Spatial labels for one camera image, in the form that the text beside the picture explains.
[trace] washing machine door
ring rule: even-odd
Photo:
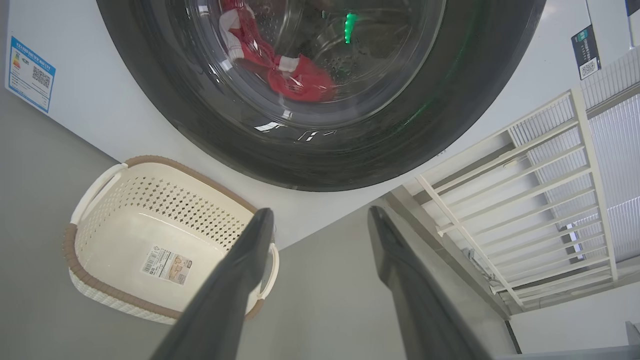
[[[98,0],[142,90],[261,181],[349,190],[437,155],[489,107],[543,1]]]

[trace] white plastic basket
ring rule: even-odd
[[[71,280],[87,297],[125,313],[173,323],[231,249],[256,209],[173,160],[139,156],[115,165],[87,190],[63,249]],[[260,310],[278,275],[275,244]]]

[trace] washing machine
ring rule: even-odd
[[[595,70],[623,55],[609,3],[12,1],[5,86],[118,161],[272,208],[284,247],[576,85],[580,32]]]

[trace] red cloth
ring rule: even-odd
[[[303,55],[299,58],[276,55],[271,45],[260,37],[253,12],[244,0],[220,0],[220,4],[224,12],[220,30],[225,32],[223,39],[232,60],[243,58],[257,65],[246,67],[266,77],[271,89],[292,100],[333,99],[335,84],[331,76]]]

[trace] qr code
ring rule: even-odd
[[[598,71],[598,58],[593,58],[580,66],[580,80]]]
[[[37,67],[33,67],[33,79],[41,83],[42,86],[49,88],[51,77],[49,77],[49,75],[45,74],[43,71],[41,71]]]

